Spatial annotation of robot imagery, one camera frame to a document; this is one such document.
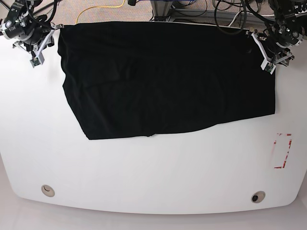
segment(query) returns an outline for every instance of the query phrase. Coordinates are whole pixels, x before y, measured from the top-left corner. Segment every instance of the table surface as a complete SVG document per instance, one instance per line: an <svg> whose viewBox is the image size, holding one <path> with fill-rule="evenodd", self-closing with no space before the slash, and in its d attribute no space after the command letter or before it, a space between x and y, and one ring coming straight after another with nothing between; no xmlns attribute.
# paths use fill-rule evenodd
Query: table surface
<svg viewBox="0 0 307 230"><path fill-rule="evenodd" d="M277 69L275 115L192 133L96 141L85 137L67 104L57 45L33 69L12 43L0 37L0 151L19 197L149 214L245 211L296 198L307 169L307 43L292 48L290 67ZM286 166L276 169L286 155ZM54 197L42 193L45 184ZM266 197L254 204L257 191Z"/></svg>

